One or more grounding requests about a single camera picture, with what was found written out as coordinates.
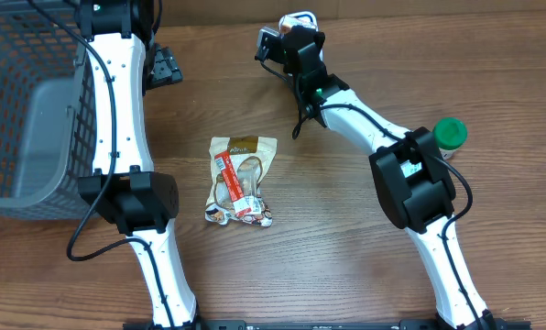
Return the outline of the beige snack pouch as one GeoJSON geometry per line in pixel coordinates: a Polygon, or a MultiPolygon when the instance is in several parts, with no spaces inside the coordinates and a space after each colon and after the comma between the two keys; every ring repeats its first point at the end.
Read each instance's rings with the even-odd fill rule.
{"type": "Polygon", "coordinates": [[[261,183],[275,158],[278,141],[272,137],[213,137],[209,148],[211,157],[212,187],[205,205],[207,221],[227,225],[231,221],[269,227],[272,213],[264,201],[261,183]],[[237,217],[214,157],[228,151],[246,201],[252,211],[237,217]]]}

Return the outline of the small orange snack packet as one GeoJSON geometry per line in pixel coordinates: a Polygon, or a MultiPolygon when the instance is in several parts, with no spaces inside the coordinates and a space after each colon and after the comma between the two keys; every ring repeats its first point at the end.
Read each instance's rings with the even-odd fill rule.
{"type": "Polygon", "coordinates": [[[279,32],[281,35],[289,33],[294,27],[311,27],[311,21],[307,18],[297,18],[285,15],[279,21],[279,32]]]}

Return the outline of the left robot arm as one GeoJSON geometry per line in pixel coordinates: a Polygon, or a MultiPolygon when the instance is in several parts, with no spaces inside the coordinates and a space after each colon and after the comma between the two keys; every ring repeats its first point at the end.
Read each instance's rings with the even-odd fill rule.
{"type": "Polygon", "coordinates": [[[175,220],[180,199],[175,179],[155,170],[147,143],[143,98],[151,89],[179,83],[179,65],[155,36],[162,5],[155,1],[81,1],[75,11],[91,66],[95,102],[92,172],[78,192],[114,225],[142,270],[152,303],[143,329],[197,329],[197,301],[180,261],[175,220]]]}

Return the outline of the green lidded jar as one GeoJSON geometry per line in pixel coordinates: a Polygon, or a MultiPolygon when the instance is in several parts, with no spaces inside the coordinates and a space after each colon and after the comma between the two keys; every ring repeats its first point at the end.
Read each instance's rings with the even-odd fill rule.
{"type": "Polygon", "coordinates": [[[442,157],[447,160],[459,149],[468,138],[466,125],[456,117],[445,117],[433,128],[437,146],[442,157]]]}

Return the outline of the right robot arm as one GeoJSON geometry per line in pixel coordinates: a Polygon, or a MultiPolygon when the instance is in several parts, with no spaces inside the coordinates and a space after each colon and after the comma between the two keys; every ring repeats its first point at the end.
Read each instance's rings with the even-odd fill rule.
{"type": "Polygon", "coordinates": [[[453,207],[454,182],[465,178],[442,158],[426,127],[409,130],[365,105],[320,58],[325,36],[296,26],[281,39],[284,71],[306,118],[340,134],[368,156],[379,204],[419,251],[445,329],[494,329],[496,322],[473,284],[456,236],[464,214],[453,207]]]}

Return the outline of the red snack bar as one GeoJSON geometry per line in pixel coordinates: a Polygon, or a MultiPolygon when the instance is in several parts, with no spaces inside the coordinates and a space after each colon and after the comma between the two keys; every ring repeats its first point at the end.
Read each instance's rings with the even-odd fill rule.
{"type": "Polygon", "coordinates": [[[252,211],[242,191],[240,181],[237,178],[233,162],[228,151],[223,151],[214,157],[215,163],[220,170],[224,183],[226,184],[229,196],[237,217],[243,217],[252,211]]]}

